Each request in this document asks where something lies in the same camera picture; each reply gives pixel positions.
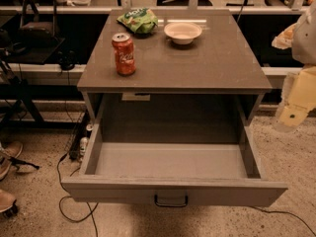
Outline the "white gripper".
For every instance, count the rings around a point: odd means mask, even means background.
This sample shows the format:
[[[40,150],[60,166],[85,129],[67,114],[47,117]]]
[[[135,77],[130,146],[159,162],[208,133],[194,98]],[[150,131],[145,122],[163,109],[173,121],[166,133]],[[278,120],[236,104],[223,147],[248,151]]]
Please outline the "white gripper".
[[[272,41],[272,47],[291,47],[295,24]],[[305,65],[298,73],[288,73],[283,82],[282,100],[276,109],[274,128],[280,132],[296,130],[316,108],[316,66]]]

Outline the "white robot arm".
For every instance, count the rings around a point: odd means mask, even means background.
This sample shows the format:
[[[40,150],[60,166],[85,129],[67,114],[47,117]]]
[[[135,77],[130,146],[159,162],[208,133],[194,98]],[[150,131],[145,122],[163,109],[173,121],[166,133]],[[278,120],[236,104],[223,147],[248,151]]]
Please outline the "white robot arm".
[[[272,41],[278,49],[291,48],[292,58],[303,64],[298,73],[288,73],[283,81],[275,129],[297,129],[316,108],[316,3]]]

